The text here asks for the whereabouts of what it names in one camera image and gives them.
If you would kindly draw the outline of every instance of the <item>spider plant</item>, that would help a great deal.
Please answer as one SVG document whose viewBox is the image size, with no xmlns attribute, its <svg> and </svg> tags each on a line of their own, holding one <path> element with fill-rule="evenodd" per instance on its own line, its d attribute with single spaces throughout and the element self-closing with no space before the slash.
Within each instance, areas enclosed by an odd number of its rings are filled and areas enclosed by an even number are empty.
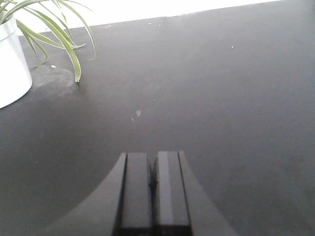
<svg viewBox="0 0 315 236">
<path fill-rule="evenodd" d="M 49 9 L 49 7 L 45 5 L 46 4 L 45 2 L 51 2 L 55 10 L 51 9 L 51 7 Z M 80 63 L 76 54 L 74 53 L 74 50 L 84 46 L 84 44 L 76 45 L 73 42 L 73 38 L 67 24 L 64 9 L 70 10 L 84 24 L 91 38 L 91 41 L 93 43 L 94 58 L 95 58 L 95 40 L 94 40 L 90 27 L 87 25 L 83 17 L 74 9 L 72 3 L 82 5 L 72 0 L 24 0 L 24 1 L 0 0 L 0 25 L 5 23 L 5 21 L 9 19 L 13 13 L 19 10 L 27 11 L 28 13 L 37 17 L 51 30 L 51 32 L 58 39 L 59 42 L 56 42 L 53 39 L 48 38 L 40 33 L 34 32 L 28 26 L 23 24 L 22 19 L 20 20 L 16 19 L 18 28 L 21 30 L 21 32 L 25 36 L 27 42 L 29 43 L 32 50 L 34 51 L 35 55 L 36 56 L 38 55 L 35 45 L 45 55 L 45 59 L 36 66 L 44 64 L 48 59 L 48 54 L 46 50 L 44 49 L 44 47 L 41 45 L 41 43 L 46 43 L 57 48 L 65 49 L 74 67 L 75 82 L 79 82 L 81 78 L 81 66 L 80 66 Z"/>
</svg>

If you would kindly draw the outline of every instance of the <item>plant leaf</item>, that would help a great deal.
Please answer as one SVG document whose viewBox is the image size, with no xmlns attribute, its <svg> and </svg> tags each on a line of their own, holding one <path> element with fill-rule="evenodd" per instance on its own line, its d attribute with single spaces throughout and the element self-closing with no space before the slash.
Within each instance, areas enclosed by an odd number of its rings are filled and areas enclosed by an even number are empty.
<svg viewBox="0 0 315 236">
<path fill-rule="evenodd" d="M 12 15 L 14 12 L 28 6 L 31 4 L 34 4 L 36 2 L 41 2 L 41 1 L 48 1 L 48 0 L 24 0 L 22 2 L 19 3 L 15 3 L 16 5 L 14 7 L 12 7 L 10 10 L 8 10 L 0 19 L 0 25 L 3 23 L 3 21 L 9 17 L 10 15 Z"/>
<path fill-rule="evenodd" d="M 32 67 L 38 67 L 38 66 L 40 66 L 42 64 L 45 64 L 47 62 L 47 60 L 48 60 L 48 53 L 46 52 L 46 50 L 34 38 L 31 37 L 31 39 L 34 41 L 34 43 L 39 47 L 39 49 L 45 55 L 45 59 L 41 63 L 39 63 L 39 64 L 37 64 L 35 66 L 32 66 Z"/>
<path fill-rule="evenodd" d="M 38 11 L 34 11 L 34 12 L 32 12 L 31 10 L 27 10 L 27 11 L 29 11 L 34 16 L 40 18 L 48 26 L 48 28 L 52 31 L 52 33 L 63 44 L 66 52 L 68 53 L 68 55 L 72 61 L 73 67 L 74 67 L 75 82 L 79 82 L 80 78 L 81 78 L 81 66 L 80 66 L 80 63 L 79 63 L 79 60 L 78 60 L 76 54 L 74 53 L 74 51 L 72 49 L 72 45 L 70 45 L 69 41 L 64 36 L 64 35 L 66 35 L 66 33 L 56 23 L 51 23 L 49 20 L 50 18 L 48 16 L 46 16 L 45 14 L 38 12 Z"/>
<path fill-rule="evenodd" d="M 37 10 L 34 10 L 34 9 L 31 9 L 29 8 L 30 10 L 36 12 L 38 15 L 40 15 L 41 17 L 45 18 L 46 21 L 48 21 L 50 24 L 52 24 L 64 37 L 65 39 L 74 44 L 72 39 L 64 32 L 63 29 L 60 28 L 60 26 L 53 20 L 51 19 L 49 16 L 45 15 L 44 13 L 40 12 L 40 11 L 37 11 Z"/>
<path fill-rule="evenodd" d="M 60 19 L 55 13 L 53 13 L 51 10 L 49 10 L 46 6 L 44 6 L 44 4 L 42 4 L 41 2 L 40 2 L 39 4 L 40 4 L 42 7 L 44 7 L 50 14 L 52 14 L 54 17 L 56 17 L 56 18 L 58 19 L 58 21 L 63 25 L 63 27 L 64 27 L 65 30 L 67 31 L 68 36 L 69 36 L 69 41 L 70 41 L 73 45 L 75 45 L 75 43 L 73 42 L 72 34 L 71 34 L 71 32 L 70 32 L 70 29 L 69 29 L 67 23 L 64 22 L 62 19 Z"/>
<path fill-rule="evenodd" d="M 31 35 L 32 37 L 47 43 L 51 46 L 57 47 L 57 48 L 63 48 L 64 46 L 62 44 L 56 43 L 55 41 L 51 40 L 50 38 L 47 38 L 44 35 L 41 35 L 39 33 L 34 32 L 33 30 L 31 30 L 30 28 L 28 28 L 26 25 L 24 25 L 21 21 L 19 21 L 18 19 L 16 19 L 16 24 L 19 27 L 20 30 L 25 30 L 29 35 Z"/>
<path fill-rule="evenodd" d="M 38 56 L 38 54 L 36 52 L 36 49 L 34 47 L 34 44 L 33 44 L 32 40 L 31 40 L 31 36 L 24 29 L 20 29 L 20 31 L 22 32 L 22 34 L 24 35 L 25 39 L 29 43 L 29 45 L 32 48 L 32 50 L 35 53 L 35 55 Z"/>
<path fill-rule="evenodd" d="M 83 17 L 69 4 L 63 2 L 62 0 L 56 0 L 57 2 L 59 2 L 60 4 L 64 5 L 65 7 L 67 7 L 69 10 L 71 10 L 84 24 L 87 32 L 89 33 L 89 36 L 91 38 L 91 41 L 93 43 L 93 49 L 94 49 L 94 57 L 92 59 L 94 59 L 96 57 L 96 49 L 95 49 L 95 40 L 94 40 L 94 36 L 93 33 L 91 31 L 91 28 L 88 26 L 88 24 L 86 23 L 86 21 L 83 19 Z"/>
<path fill-rule="evenodd" d="M 9 1 L 7 1 L 2 7 L 0 7 L 0 12 L 2 12 L 3 10 L 5 10 L 5 7 L 8 6 L 10 4 Z"/>
<path fill-rule="evenodd" d="M 38 67 L 38 66 L 46 63 L 47 60 L 48 60 L 48 53 L 46 52 L 46 50 L 35 40 L 35 38 L 33 38 L 31 35 L 29 35 L 27 33 L 27 31 L 25 31 L 23 29 L 21 31 L 22 31 L 23 35 L 25 36 L 25 38 L 28 40 L 28 42 L 29 42 L 30 46 L 32 47 L 33 51 L 36 53 L 35 47 L 33 45 L 33 42 L 34 42 L 39 47 L 39 49 L 43 52 L 43 54 L 45 55 L 45 59 L 42 62 L 40 62 L 39 64 L 37 64 L 35 66 L 31 66 L 31 67 Z"/>
</svg>

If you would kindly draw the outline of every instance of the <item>green striped leaf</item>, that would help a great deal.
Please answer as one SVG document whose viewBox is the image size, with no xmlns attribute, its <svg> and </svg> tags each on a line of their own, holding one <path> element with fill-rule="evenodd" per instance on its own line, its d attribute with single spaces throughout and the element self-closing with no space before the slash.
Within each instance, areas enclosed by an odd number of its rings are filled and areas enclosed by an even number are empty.
<svg viewBox="0 0 315 236">
<path fill-rule="evenodd" d="M 91 28 L 89 27 L 89 25 L 85 22 L 85 20 L 83 19 L 83 17 L 72 7 L 70 6 L 69 4 L 63 2 L 62 0 L 56 0 L 57 2 L 59 2 L 61 5 L 64 5 L 65 7 L 67 7 L 69 10 L 71 10 L 81 21 L 82 23 L 84 24 L 90 38 L 91 38 L 91 41 L 92 41 L 92 44 L 93 44 L 93 49 L 94 49 L 94 57 L 92 59 L 94 59 L 96 57 L 96 48 L 95 48 L 95 40 L 94 40 L 94 36 L 93 36 L 93 33 L 91 31 Z"/>
</svg>

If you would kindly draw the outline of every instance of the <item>dark tabletop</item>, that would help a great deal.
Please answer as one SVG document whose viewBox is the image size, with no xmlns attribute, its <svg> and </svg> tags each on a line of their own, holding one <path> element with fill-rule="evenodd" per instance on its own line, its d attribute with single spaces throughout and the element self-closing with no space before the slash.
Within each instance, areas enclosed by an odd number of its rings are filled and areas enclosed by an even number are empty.
<svg viewBox="0 0 315 236">
<path fill-rule="evenodd" d="M 97 57 L 87 60 L 90 44 L 78 50 L 80 84 L 66 53 L 47 47 L 31 90 L 0 110 L 2 236 L 58 220 L 121 152 L 158 150 L 185 151 L 240 236 L 315 234 L 314 1 L 92 30 Z M 73 34 L 89 40 L 83 28 Z"/>
</svg>

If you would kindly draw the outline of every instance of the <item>table surface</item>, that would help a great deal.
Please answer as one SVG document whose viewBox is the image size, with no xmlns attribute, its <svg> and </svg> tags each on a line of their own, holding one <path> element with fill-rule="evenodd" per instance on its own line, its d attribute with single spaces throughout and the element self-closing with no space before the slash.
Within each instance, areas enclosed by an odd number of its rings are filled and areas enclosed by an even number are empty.
<svg viewBox="0 0 315 236">
<path fill-rule="evenodd" d="M 240 236 L 315 234 L 314 1 L 92 30 L 97 57 L 87 60 L 90 44 L 78 50 L 79 84 L 66 53 L 47 47 L 31 90 L 0 110 L 1 235 L 61 218 L 121 152 L 159 150 L 185 152 Z"/>
</svg>

